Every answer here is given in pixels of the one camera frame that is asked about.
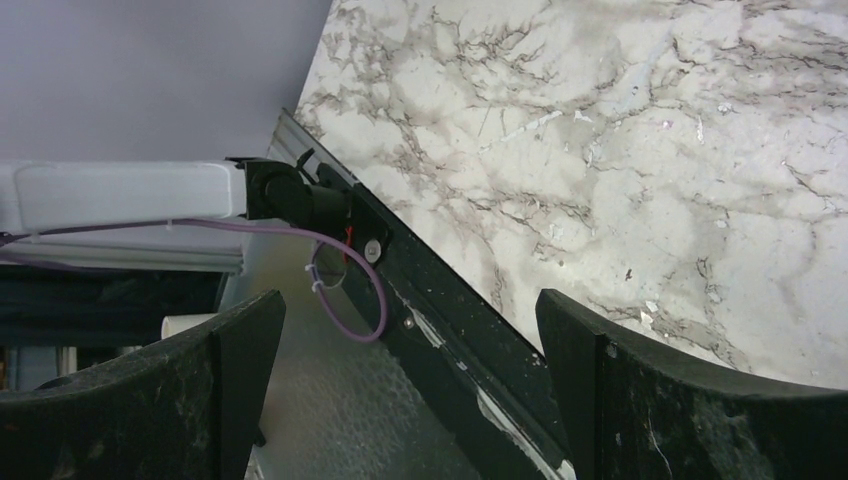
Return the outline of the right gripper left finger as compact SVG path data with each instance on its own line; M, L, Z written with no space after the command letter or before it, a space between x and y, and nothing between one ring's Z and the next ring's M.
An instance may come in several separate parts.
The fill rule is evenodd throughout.
M286 304L269 290L181 333L1 396L5 479L241 479Z

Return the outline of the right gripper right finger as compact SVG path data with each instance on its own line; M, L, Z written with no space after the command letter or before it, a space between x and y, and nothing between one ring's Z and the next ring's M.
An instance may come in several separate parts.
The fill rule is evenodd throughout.
M847 394L722 367L541 291L537 325L580 479L843 479Z

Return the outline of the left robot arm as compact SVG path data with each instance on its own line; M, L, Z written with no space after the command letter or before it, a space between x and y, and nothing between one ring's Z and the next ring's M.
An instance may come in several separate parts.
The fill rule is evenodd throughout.
M1 230L31 234L186 219L279 219L334 235L348 196L264 158L1 164Z

